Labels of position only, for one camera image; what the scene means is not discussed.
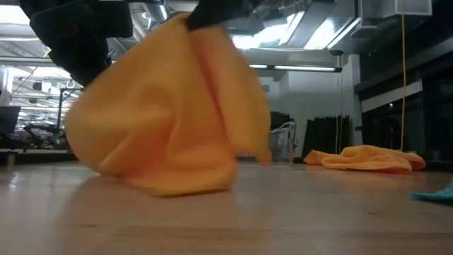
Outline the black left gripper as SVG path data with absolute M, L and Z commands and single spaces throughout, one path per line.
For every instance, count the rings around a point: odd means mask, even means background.
M 52 47 L 50 58 L 82 86 L 88 86 L 112 64 L 106 39 L 81 45 L 71 42 Z

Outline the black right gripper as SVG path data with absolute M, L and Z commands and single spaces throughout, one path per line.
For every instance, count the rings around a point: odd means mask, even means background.
M 199 0 L 185 21 L 188 30 L 197 30 L 221 23 L 224 18 L 248 16 L 263 0 Z

